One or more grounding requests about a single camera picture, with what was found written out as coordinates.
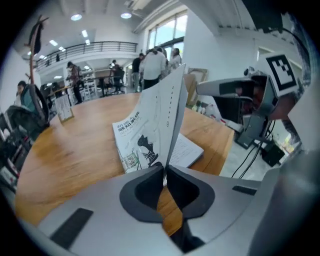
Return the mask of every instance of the ceiling light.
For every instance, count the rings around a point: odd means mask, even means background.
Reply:
[[[88,37],[87,31],[86,31],[86,30],[83,30],[83,31],[82,31],[82,35],[83,35],[84,38],[87,38],[87,37]]]
[[[58,45],[58,43],[55,40],[50,40],[49,43],[52,44],[53,46],[57,46]]]
[[[132,17],[131,13],[129,12],[124,12],[120,16],[122,19],[130,19]]]
[[[78,21],[78,20],[81,20],[81,18],[82,18],[81,14],[75,14],[75,15],[71,16],[71,20],[74,21],[74,22]]]

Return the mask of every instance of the floor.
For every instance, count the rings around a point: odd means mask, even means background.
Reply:
[[[224,177],[231,177],[235,170],[241,165],[244,159],[247,157],[248,153],[254,146],[252,145],[248,149],[244,149],[243,147],[239,146],[234,141],[232,142],[231,149],[229,154],[225,160],[224,166],[221,170],[220,176]],[[255,156],[257,149],[254,149],[241,168],[236,172],[234,178],[239,178],[242,172],[247,168],[253,157]],[[251,167],[243,176],[245,180],[254,180],[254,181],[262,181],[266,172],[270,170],[270,167],[265,161],[263,161],[260,154],[257,155],[255,161],[252,163]]]

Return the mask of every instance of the open book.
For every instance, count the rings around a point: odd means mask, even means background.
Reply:
[[[188,96],[183,81],[185,66],[144,90],[131,114],[112,124],[126,173],[157,162],[164,167],[169,162],[188,167],[202,155],[200,147],[179,134]]]

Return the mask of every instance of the railing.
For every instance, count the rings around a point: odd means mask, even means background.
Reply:
[[[46,59],[39,59],[36,62],[37,70],[40,71],[57,62],[57,55],[59,60],[65,60],[78,55],[98,53],[98,52],[129,52],[135,53],[137,51],[137,43],[133,42],[91,42],[90,44],[78,44],[65,48],[65,51],[55,51],[46,56]]]

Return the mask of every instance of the black pants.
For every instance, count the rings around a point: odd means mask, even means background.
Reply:
[[[79,89],[79,85],[73,87],[73,92],[76,100],[78,101],[77,104],[82,103],[82,97]]]
[[[159,78],[154,80],[144,80],[144,90],[156,85],[157,83],[159,83]]]

